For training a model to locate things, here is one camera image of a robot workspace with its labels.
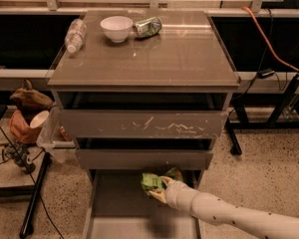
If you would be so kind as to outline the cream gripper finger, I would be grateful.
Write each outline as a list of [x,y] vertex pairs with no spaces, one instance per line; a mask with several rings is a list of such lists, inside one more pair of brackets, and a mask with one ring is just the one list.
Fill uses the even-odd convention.
[[162,176],[160,179],[163,181],[165,185],[170,185],[174,183],[174,180],[168,176]]
[[149,194],[154,197],[155,199],[157,199],[158,201],[162,202],[162,203],[166,203],[166,198],[165,198],[165,193],[164,191],[160,191],[160,192],[155,192],[150,190]]

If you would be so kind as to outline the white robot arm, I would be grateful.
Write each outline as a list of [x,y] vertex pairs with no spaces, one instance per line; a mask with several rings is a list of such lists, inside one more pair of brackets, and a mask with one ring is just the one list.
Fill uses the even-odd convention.
[[206,223],[231,225],[258,239],[299,239],[299,218],[232,205],[167,176],[161,180],[166,189],[151,190],[151,196]]

